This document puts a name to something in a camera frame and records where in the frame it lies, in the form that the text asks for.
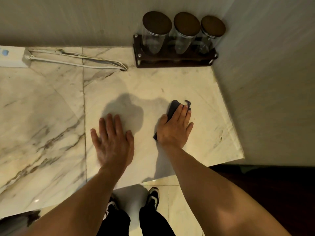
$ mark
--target spice jar holder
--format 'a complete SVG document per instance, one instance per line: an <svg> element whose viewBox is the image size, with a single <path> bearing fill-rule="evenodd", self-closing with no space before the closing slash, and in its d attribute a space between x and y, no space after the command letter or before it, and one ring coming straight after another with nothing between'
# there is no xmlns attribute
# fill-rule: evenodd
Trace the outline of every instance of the spice jar holder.
<svg viewBox="0 0 315 236"><path fill-rule="evenodd" d="M165 67L200 67L211 66L218 58L215 48L206 55L198 53L197 46L190 45L183 54L177 54L174 38L167 36L161 50L157 54L151 54L142 44L141 35L134 35L134 54L137 68L165 68Z"/></svg>

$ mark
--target forearm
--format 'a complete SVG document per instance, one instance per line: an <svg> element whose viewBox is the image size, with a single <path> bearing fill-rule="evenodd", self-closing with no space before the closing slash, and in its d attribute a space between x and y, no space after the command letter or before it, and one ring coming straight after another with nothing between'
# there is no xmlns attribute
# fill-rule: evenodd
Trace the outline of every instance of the forearm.
<svg viewBox="0 0 315 236"><path fill-rule="evenodd" d="M104 167L72 196L35 222L25 236L95 236L119 176Z"/></svg>
<svg viewBox="0 0 315 236"><path fill-rule="evenodd" d="M289 235L238 186L178 147L164 146L184 197L206 235Z"/></svg>

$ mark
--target black sneaker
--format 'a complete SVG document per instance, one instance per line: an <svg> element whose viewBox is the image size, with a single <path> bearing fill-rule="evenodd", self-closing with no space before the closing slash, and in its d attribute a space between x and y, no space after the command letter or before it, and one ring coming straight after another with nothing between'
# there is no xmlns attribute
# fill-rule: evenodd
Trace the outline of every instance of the black sneaker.
<svg viewBox="0 0 315 236"><path fill-rule="evenodd" d="M156 210L159 202L160 202L160 191L158 190L158 188L152 187L149 190L146 206L153 207Z"/></svg>
<svg viewBox="0 0 315 236"><path fill-rule="evenodd" d="M106 208L106 216L115 210L119 210L116 197L112 194Z"/></svg>

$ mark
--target hand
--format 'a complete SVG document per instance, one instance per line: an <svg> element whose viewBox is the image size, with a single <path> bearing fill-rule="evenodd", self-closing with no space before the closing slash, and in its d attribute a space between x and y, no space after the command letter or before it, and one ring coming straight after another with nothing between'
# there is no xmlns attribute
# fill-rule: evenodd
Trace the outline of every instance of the hand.
<svg viewBox="0 0 315 236"><path fill-rule="evenodd" d="M167 122L167 115L163 114L157 128L158 142L163 145L173 145L183 148L186 144L193 123L189 123L191 111L188 106L178 106L172 118Z"/></svg>
<svg viewBox="0 0 315 236"><path fill-rule="evenodd" d="M91 129L91 138L101 169L113 170L120 178L132 162L135 152L134 137L131 131L127 131L124 136L118 115L115 116L115 124L111 114L107 114L106 123L104 118L100 118L99 128L100 138L95 129Z"/></svg>

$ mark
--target electrical cable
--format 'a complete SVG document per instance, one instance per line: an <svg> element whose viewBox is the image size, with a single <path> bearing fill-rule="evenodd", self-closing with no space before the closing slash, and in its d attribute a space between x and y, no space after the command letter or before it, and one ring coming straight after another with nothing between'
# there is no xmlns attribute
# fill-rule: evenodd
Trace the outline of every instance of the electrical cable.
<svg viewBox="0 0 315 236"><path fill-rule="evenodd" d="M118 66L90 66L90 65L84 65L84 64L75 64L75 63L69 63L59 60L52 60L52 59L44 59L44 58L38 58L35 56L25 56L27 59L30 60L40 60L45 62L52 62L52 63L59 63L59 64L68 64L68 65L74 65L79 67L85 67L85 68L91 68L91 69L120 69L122 71L126 71L124 67L118 67Z"/></svg>
<svg viewBox="0 0 315 236"><path fill-rule="evenodd" d="M103 58L97 58L97 57L90 57L86 55L81 55L79 53L75 52L65 52L63 49L57 49L55 50L42 50L42 49L28 49L30 52L39 52L39 53L47 53L47 54L56 54L56 55L64 55L64 56L69 56L73 58L81 58L81 59L89 59L89 60L96 60L96 61L101 61L107 64L114 65L115 67L110 67L110 66L105 66L105 67L97 67L97 66L90 66L90 65L80 65L80 64L73 64L69 62L63 62L63 61L55 61L51 59L42 59L38 58L35 56L30 56L29 59L33 60L41 60L41 61L46 61L46 62L53 62L53 63L62 63L62 64L69 64L69 65L75 65L75 66L81 66L81 67L86 67L86 68L92 68L92 69L120 69L121 71L127 71L128 66L121 63L120 61L114 61L114 60L109 60L109 59L103 59Z"/></svg>

